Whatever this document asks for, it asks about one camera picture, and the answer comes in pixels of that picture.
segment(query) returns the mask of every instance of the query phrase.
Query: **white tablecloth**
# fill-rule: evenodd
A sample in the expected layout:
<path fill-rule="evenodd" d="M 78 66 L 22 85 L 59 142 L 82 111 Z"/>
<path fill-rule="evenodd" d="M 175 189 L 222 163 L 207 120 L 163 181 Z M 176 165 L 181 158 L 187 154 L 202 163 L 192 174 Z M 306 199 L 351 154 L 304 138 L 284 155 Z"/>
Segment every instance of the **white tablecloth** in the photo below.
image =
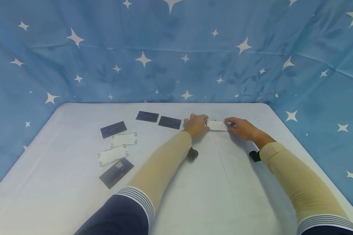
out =
<path fill-rule="evenodd" d="M 265 104 L 68 103 L 55 111 L 0 183 L 0 235 L 73 234 L 178 132 L 136 120 L 140 110 L 178 119 L 192 112 L 210 119 L 248 119 L 317 172 L 353 222 L 353 207 Z M 109 149 L 110 138 L 102 139 L 100 128 L 119 121 L 125 122 L 125 133 L 137 132 L 138 144 L 128 147 L 134 168 L 108 190 L 98 177 L 111 165 L 100 167 L 97 153 Z M 209 132 L 193 147 L 199 156 L 177 171 L 151 234 L 295 234 L 288 197 L 263 163 L 248 157 L 256 150 L 253 143 Z"/>

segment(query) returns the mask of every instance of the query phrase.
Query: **black object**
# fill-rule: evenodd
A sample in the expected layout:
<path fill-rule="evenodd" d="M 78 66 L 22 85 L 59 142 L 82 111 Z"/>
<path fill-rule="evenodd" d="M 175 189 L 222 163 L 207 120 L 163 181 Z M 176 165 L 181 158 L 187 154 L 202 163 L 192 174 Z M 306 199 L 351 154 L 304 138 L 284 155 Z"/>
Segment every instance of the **black object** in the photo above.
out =
<path fill-rule="evenodd" d="M 158 120 L 158 116 L 159 114 L 155 114 L 152 112 L 139 111 L 139 114 L 137 114 L 136 119 L 141 121 L 149 121 L 152 123 L 156 123 Z"/>
<path fill-rule="evenodd" d="M 110 189 L 132 168 L 132 163 L 130 163 L 126 158 L 122 158 L 99 178 L 107 186 L 107 188 Z"/>
<path fill-rule="evenodd" d="M 106 126 L 104 128 L 101 128 L 101 133 L 103 138 L 110 137 L 112 135 L 115 135 L 117 133 L 121 133 L 123 131 L 126 131 L 127 127 L 124 124 L 124 121 L 112 124 L 110 126 Z"/>
<path fill-rule="evenodd" d="M 181 119 L 161 116 L 158 125 L 179 130 L 181 122 L 182 122 Z"/>
<path fill-rule="evenodd" d="M 187 158 L 193 161 L 198 157 L 198 155 L 199 155 L 199 152 L 191 147 L 187 153 Z"/>
<path fill-rule="evenodd" d="M 256 163 L 256 162 L 260 162 L 260 151 L 251 151 L 248 155 L 250 156 L 250 158 Z"/>

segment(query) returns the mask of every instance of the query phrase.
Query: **black card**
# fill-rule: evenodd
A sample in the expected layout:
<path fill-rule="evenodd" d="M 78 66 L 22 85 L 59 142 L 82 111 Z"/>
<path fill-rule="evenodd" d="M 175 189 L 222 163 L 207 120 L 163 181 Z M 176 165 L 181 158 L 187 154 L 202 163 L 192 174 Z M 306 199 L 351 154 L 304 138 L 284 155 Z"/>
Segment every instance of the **black card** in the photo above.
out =
<path fill-rule="evenodd" d="M 156 123 L 158 119 L 159 114 L 155 114 L 152 112 L 144 112 L 144 111 L 139 111 L 139 114 L 137 114 L 136 119 L 137 120 L 142 120 L 142 121 L 150 121 L 152 123 Z"/>
<path fill-rule="evenodd" d="M 110 126 L 106 126 L 105 128 L 101 128 L 103 138 L 110 137 L 117 133 L 122 133 L 123 131 L 126 131 L 126 130 L 127 130 L 127 127 L 124 124 L 124 121 L 112 124 Z"/>
<path fill-rule="evenodd" d="M 122 158 L 99 178 L 107 186 L 107 188 L 110 189 L 132 168 L 132 163 L 130 163 L 126 158 Z"/>
<path fill-rule="evenodd" d="M 182 122 L 182 120 L 180 120 L 180 119 L 161 116 L 161 119 L 160 119 L 160 122 L 158 123 L 158 125 L 179 130 L 181 122 Z"/>

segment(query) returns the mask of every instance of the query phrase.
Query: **navy blue sleeve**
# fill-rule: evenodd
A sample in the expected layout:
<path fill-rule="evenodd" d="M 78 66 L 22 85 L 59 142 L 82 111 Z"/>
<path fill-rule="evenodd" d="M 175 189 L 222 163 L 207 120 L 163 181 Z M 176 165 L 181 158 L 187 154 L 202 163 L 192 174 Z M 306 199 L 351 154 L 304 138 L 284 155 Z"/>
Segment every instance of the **navy blue sleeve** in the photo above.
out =
<path fill-rule="evenodd" d="M 297 235 L 353 235 L 353 223 L 338 215 L 314 215 L 298 225 Z"/>
<path fill-rule="evenodd" d="M 153 220 L 149 198 L 133 187 L 121 189 L 75 235 L 148 235 Z"/>

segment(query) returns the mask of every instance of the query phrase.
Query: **blue fabric with stars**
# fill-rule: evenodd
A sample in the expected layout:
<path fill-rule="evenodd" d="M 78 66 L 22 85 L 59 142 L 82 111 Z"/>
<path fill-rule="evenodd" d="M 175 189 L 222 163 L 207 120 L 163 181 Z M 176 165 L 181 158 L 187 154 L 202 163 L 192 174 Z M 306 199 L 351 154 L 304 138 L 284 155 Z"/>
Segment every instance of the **blue fabric with stars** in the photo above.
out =
<path fill-rule="evenodd" d="M 353 0 L 0 1 L 0 181 L 64 102 L 265 102 L 353 205 Z"/>

